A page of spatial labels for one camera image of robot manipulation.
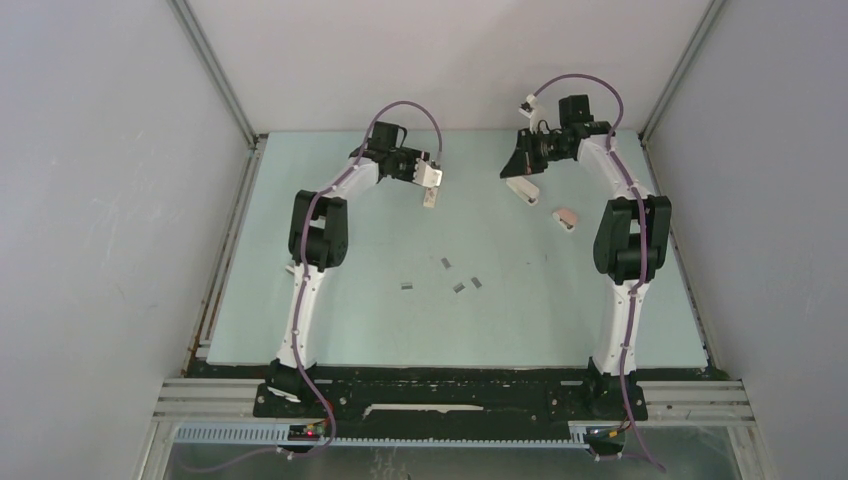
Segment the small white staple box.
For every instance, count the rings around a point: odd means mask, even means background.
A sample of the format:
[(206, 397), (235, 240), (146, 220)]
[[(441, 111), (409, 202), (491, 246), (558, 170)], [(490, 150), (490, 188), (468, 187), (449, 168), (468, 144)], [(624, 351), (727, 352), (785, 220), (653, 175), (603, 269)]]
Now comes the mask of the small white staple box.
[(438, 198), (438, 188), (437, 187), (427, 188), (425, 190), (425, 195), (424, 195), (422, 205), (425, 208), (433, 209), (436, 206), (437, 198)]

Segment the small pink stapler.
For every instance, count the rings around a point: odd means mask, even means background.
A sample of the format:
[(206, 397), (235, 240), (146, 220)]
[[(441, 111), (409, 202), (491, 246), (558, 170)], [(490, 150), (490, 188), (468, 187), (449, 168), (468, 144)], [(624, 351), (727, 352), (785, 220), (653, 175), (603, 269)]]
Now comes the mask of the small pink stapler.
[(559, 208), (552, 213), (552, 217), (565, 231), (574, 231), (578, 222), (579, 216), (568, 208)]

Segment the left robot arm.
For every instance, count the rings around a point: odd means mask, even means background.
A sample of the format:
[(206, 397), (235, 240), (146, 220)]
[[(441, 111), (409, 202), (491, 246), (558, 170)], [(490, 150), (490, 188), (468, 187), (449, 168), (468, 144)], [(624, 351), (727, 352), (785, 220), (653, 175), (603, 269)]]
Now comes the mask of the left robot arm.
[(278, 404), (292, 416), (308, 414), (316, 403), (316, 390), (305, 378), (317, 362), (310, 336), (317, 332), (314, 313), (322, 284), (347, 256), (350, 201), (385, 178), (413, 182), (430, 160), (428, 152), (404, 145), (407, 135), (400, 125), (376, 122), (335, 178), (317, 191), (301, 190), (295, 196), (288, 238), (293, 297), (266, 379)]

